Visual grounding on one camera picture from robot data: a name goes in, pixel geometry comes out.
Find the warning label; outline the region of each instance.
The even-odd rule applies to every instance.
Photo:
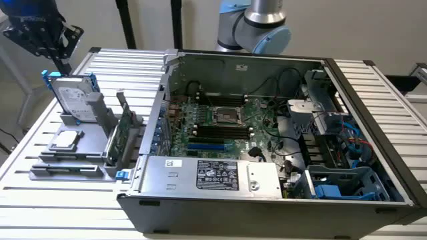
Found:
[[[239,191],[238,162],[199,160],[195,186],[206,190]]]

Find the black cable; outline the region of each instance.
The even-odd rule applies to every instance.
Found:
[[[280,138],[280,139],[291,139],[291,140],[294,140],[295,142],[298,142],[298,144],[299,144],[300,142],[299,142],[299,140],[298,140],[296,138],[290,137],[290,136],[275,135],[275,134],[272,134],[271,132],[267,131],[267,129],[266,129],[266,127],[264,127],[264,120],[266,120],[266,118],[267,118],[267,114],[268,114],[268,110],[266,111],[264,117],[262,118],[262,123],[260,123],[260,125],[262,125],[262,130],[263,130],[270,136],[276,137],[276,138]]]
[[[336,137],[338,137],[338,138],[342,140],[342,142],[345,143],[346,148],[349,148],[349,144],[347,144],[347,142],[346,142],[346,140],[345,140],[343,136],[342,136],[342,135],[339,135],[339,134],[336,134]]]
[[[7,153],[7,155],[11,155],[11,150],[7,148],[7,146],[3,145],[3,143],[0,142],[0,149]]]
[[[188,88],[190,88],[190,86],[191,86],[191,84],[198,84],[199,86],[202,85],[200,84],[200,81],[198,81],[198,80],[191,80],[188,83],[187,83],[187,86],[186,86],[186,96],[188,96]]]
[[[287,157],[287,156],[291,156],[291,155],[294,155],[294,154],[300,154],[302,152],[300,151],[296,151],[296,152],[292,152],[292,153],[290,153],[290,154],[279,154],[276,151],[274,151],[274,154],[276,154],[278,156],[280,156],[280,157]]]
[[[0,131],[2,131],[4,134],[10,135],[10,136],[15,139],[16,143],[20,143],[20,141],[16,139],[16,137],[12,135],[12,133],[4,131],[2,128],[0,128]]]
[[[272,152],[274,152],[274,154],[276,154],[276,155],[280,156],[280,157],[287,157],[287,156],[291,156],[291,155],[294,155],[294,154],[300,154],[300,153],[302,153],[300,151],[296,151],[296,152],[292,152],[292,153],[290,153],[290,154],[280,154],[280,153],[276,152],[279,145],[280,145],[280,142],[274,146]]]
[[[279,74],[279,76],[278,76],[278,81],[280,81],[280,79],[282,79],[282,77],[283,77],[283,74],[284,74],[286,72],[288,72],[290,70],[294,70],[294,71],[298,73],[298,76],[299,76],[299,85],[303,85],[304,76],[303,76],[302,72],[300,72],[295,67],[286,67],[284,69],[282,69],[282,72],[280,72],[280,74]],[[298,93],[299,93],[299,90],[300,90],[300,88],[298,87],[298,88],[296,88],[296,91],[295,91],[294,98],[296,98],[296,95],[298,95]]]
[[[303,79],[304,79],[303,74],[302,74],[300,70],[298,70],[295,67],[286,67],[284,69],[282,69],[282,72],[280,72],[280,74],[279,74],[279,80],[282,79],[283,74],[284,74],[288,70],[294,70],[294,71],[298,73],[300,83],[303,84]]]
[[[274,80],[274,77],[267,77],[267,79],[262,82],[262,84],[258,86],[258,88],[255,88],[252,91],[250,91],[247,94],[251,95],[252,93],[255,93],[258,90],[260,90],[260,88],[263,87],[263,85],[268,82],[268,80]]]

